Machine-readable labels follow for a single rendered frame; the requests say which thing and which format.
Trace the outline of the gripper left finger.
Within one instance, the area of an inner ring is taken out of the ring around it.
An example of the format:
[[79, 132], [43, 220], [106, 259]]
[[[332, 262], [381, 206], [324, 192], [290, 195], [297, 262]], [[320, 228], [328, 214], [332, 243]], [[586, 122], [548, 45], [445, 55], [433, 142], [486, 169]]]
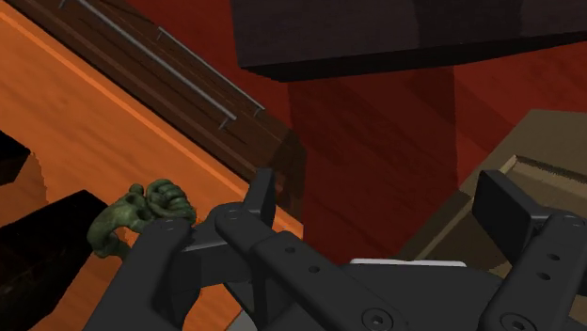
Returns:
[[84, 331], [182, 331], [203, 287], [225, 284], [259, 331], [408, 331], [401, 313], [289, 231], [272, 228], [274, 173], [202, 223], [156, 219], [130, 247]]

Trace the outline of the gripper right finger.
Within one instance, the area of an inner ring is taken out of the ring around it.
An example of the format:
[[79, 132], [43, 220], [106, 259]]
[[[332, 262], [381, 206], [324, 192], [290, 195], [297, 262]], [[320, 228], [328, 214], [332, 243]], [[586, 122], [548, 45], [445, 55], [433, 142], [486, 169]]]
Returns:
[[480, 172], [471, 212], [512, 265], [478, 331], [563, 331], [587, 273], [587, 219], [540, 205], [498, 170]]

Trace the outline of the tan wooden cabinet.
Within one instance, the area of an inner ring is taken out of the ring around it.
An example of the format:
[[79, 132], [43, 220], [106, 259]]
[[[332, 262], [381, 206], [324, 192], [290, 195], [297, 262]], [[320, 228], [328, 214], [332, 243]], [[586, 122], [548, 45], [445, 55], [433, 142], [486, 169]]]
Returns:
[[496, 169], [539, 204], [587, 219], [587, 114], [531, 110], [404, 245], [400, 260], [460, 260], [504, 275], [531, 238], [527, 209], [483, 176]]

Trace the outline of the green monster figure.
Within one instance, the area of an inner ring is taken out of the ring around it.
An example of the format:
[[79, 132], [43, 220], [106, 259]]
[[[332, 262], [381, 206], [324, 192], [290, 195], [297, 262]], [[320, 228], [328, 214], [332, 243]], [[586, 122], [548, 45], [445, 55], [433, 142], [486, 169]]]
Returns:
[[118, 237], [116, 230], [127, 228], [141, 233], [156, 219], [184, 219], [190, 225], [197, 221], [196, 210], [186, 193], [171, 180], [153, 181], [147, 189], [132, 184], [125, 195], [95, 218], [87, 232], [87, 241], [99, 258], [116, 256], [124, 260], [131, 247]]

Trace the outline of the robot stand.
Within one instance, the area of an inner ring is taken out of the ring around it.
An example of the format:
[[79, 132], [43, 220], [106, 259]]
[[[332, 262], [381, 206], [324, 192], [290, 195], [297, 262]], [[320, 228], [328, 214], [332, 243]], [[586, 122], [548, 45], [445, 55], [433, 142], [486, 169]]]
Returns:
[[587, 0], [230, 0], [240, 68], [279, 82], [436, 68], [587, 40]]

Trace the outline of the black box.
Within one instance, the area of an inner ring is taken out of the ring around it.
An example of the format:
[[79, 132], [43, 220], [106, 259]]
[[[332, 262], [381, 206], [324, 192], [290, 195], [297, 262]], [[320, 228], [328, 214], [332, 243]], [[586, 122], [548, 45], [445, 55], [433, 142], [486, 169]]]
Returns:
[[0, 331], [49, 315], [92, 252], [87, 231], [107, 204], [86, 190], [0, 228]]
[[16, 180], [29, 155], [29, 148], [0, 131], [0, 186]]

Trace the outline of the orange-topped wooden chest of drawers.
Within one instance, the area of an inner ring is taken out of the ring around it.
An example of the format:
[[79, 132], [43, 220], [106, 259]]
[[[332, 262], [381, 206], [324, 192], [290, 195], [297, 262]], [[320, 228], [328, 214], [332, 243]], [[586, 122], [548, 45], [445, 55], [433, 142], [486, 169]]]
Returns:
[[0, 131], [31, 150], [8, 216], [85, 189], [111, 203], [169, 179], [206, 215], [246, 183], [0, 0]]

